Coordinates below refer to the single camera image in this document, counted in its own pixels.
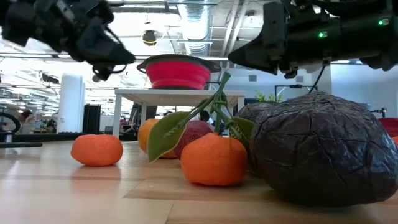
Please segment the tangerine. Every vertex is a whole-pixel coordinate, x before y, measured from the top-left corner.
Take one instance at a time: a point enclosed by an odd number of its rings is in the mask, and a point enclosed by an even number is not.
[[[86,134],[76,138],[70,155],[86,166],[110,166],[123,154],[123,145],[113,135]]]
[[[159,119],[148,119],[142,124],[139,129],[138,129],[138,145],[144,153],[147,153],[147,144],[148,144],[148,138],[149,138],[149,133],[152,129],[152,127],[159,121]],[[171,150],[170,152],[164,154],[160,158],[163,159],[175,159],[177,156],[175,155],[174,151]]]
[[[393,137],[392,140],[398,145],[398,136]]]
[[[185,146],[181,168],[193,184],[227,186],[240,183],[248,166],[244,146],[237,139],[209,133]]]

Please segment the red object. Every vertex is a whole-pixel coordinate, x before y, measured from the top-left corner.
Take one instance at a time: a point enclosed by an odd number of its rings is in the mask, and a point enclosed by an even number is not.
[[[208,133],[213,133],[214,127],[206,121],[189,121],[187,128],[182,134],[177,146],[173,149],[175,155],[181,159],[181,154],[184,147],[191,142],[200,139]]]
[[[379,118],[379,121],[390,137],[398,136],[398,118]]]
[[[137,66],[152,83],[152,88],[202,90],[212,72],[220,66],[188,55],[156,55]]]

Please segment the stem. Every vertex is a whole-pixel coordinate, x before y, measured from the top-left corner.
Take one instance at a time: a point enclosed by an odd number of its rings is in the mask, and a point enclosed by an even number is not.
[[[193,110],[186,118],[180,121],[177,125],[177,129],[184,127],[192,118],[194,118],[200,111],[205,109],[213,100],[214,95],[208,98],[202,105],[200,105],[197,109]]]
[[[215,111],[215,108],[218,107],[217,104],[215,104],[216,101],[220,100],[220,95],[217,95],[217,98],[214,99],[213,101],[213,105],[211,106],[213,108],[213,110]],[[220,133],[220,126],[221,126],[221,117],[218,115],[218,113],[216,113],[217,118],[216,118],[216,127],[214,129],[215,133]]]
[[[226,102],[225,101],[216,100],[216,101],[214,101],[214,103],[218,104],[218,105],[225,105],[226,106]]]
[[[221,79],[220,87],[218,87],[217,92],[222,92],[226,82],[228,82],[229,78],[231,78],[231,74],[228,72],[224,72],[223,79]]]
[[[233,115],[232,115],[231,112],[229,111],[229,108],[228,108],[228,99],[227,99],[227,97],[226,97],[225,95],[224,95],[224,99],[225,99],[225,102],[223,103],[223,105],[225,106],[225,108],[226,108],[226,110],[227,110],[229,116],[232,118]]]
[[[226,126],[228,126],[228,124],[230,123],[234,123],[234,121],[226,116],[218,107],[215,107],[214,111],[217,113],[217,116],[219,116],[224,121],[224,124]],[[228,129],[232,131],[238,139],[241,139],[242,135],[238,130],[235,129],[235,127],[229,126]]]

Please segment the person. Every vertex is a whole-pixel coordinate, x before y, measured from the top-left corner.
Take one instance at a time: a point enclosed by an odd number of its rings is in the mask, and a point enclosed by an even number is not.
[[[18,134],[29,134],[35,127],[34,115],[31,110],[22,110],[16,105],[7,105],[6,113],[13,115],[21,123],[21,128],[18,130]],[[8,118],[4,118],[3,129],[6,131],[13,130],[15,124]]]
[[[213,124],[213,119],[210,117],[209,112],[203,110],[199,113],[199,120],[207,122],[209,124]]]

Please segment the white pillar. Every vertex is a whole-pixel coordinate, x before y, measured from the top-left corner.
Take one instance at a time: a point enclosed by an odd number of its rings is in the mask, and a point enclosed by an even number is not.
[[[244,96],[238,97],[238,111],[244,107]]]
[[[119,137],[120,133],[120,114],[122,110],[122,95],[116,94],[116,102],[114,104],[114,116],[113,116],[113,132],[112,134]]]
[[[143,102],[141,104],[141,125],[147,120],[147,103]]]
[[[82,75],[64,73],[61,80],[57,133],[81,132],[85,105],[85,84]]]
[[[312,73],[312,85],[315,83],[317,80],[319,73],[321,71],[321,68],[319,68],[317,71]],[[330,71],[330,66],[327,66],[323,73],[321,78],[319,79],[319,82],[317,84],[318,90],[324,91],[326,93],[331,94],[331,71]]]

